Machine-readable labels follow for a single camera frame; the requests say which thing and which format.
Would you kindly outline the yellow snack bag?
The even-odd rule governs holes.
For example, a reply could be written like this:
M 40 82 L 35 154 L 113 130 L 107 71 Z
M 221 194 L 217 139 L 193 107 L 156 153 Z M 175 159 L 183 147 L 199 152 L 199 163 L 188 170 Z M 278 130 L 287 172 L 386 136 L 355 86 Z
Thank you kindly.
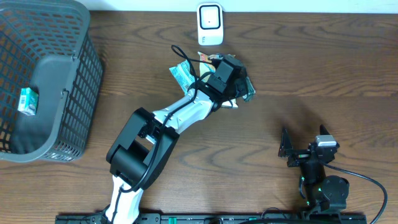
M 216 68 L 214 65 L 210 65 L 210 62 L 214 60 L 221 60 L 224 55 L 223 54 L 213 54 L 213 55 L 207 55 L 204 54 L 203 52 L 198 52 L 198 55 L 200 56 L 200 77 L 202 78 L 203 82 L 207 82 L 210 73 L 215 73 Z M 221 104 L 222 108 L 229 108 L 229 109 L 238 109 L 238 105 L 236 103 L 236 99 L 232 99 L 229 101 L 225 101 Z

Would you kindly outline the dark green Zam-Buk box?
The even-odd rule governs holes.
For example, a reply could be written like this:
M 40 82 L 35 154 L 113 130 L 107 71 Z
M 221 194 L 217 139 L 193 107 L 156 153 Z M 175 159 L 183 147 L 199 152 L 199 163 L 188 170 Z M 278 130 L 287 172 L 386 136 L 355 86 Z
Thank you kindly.
M 247 93 L 243 95 L 243 100 L 244 102 L 249 102 L 254 98 L 254 95 L 256 94 L 256 91 L 249 79 L 249 77 L 246 77 L 246 85 L 247 85 Z

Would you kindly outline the light green wipes packet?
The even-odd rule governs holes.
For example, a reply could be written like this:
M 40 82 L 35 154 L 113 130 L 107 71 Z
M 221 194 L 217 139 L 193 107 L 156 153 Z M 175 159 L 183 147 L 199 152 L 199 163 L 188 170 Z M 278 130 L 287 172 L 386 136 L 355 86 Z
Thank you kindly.
M 170 67 L 169 70 L 186 95 L 190 86 L 195 82 L 194 76 L 190 73 L 189 62 L 185 60 L 174 67 Z

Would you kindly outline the teal tissue pack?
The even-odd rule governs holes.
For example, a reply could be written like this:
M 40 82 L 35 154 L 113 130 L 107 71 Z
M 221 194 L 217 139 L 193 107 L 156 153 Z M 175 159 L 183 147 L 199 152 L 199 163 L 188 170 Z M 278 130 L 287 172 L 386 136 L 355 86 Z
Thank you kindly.
M 17 110 L 27 116 L 34 116 L 37 112 L 39 95 L 31 88 L 22 88 Z

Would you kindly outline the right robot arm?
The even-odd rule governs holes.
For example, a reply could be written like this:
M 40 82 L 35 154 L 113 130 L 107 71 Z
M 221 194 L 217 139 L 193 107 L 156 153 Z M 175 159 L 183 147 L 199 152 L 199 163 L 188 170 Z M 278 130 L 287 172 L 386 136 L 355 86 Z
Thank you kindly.
M 320 125 L 320 134 L 315 136 L 306 149 L 294 149 L 287 130 L 282 130 L 282 139 L 278 156 L 287 159 L 288 167 L 299 167 L 299 193 L 307 201 L 302 215 L 337 214 L 346 208 L 349 194 L 349 182 L 337 175 L 327 176 L 325 166 L 335 159 L 340 145 Z

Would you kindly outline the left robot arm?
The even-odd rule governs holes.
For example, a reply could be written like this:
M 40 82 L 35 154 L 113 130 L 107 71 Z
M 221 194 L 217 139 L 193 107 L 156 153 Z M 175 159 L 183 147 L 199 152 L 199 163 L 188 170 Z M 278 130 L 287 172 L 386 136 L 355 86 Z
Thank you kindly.
M 248 93 L 246 68 L 231 55 L 214 59 L 215 72 L 193 83 L 172 105 L 153 112 L 133 112 L 106 155 L 113 176 L 113 195 L 105 223 L 134 223 L 142 195 L 163 171 L 182 132 Z

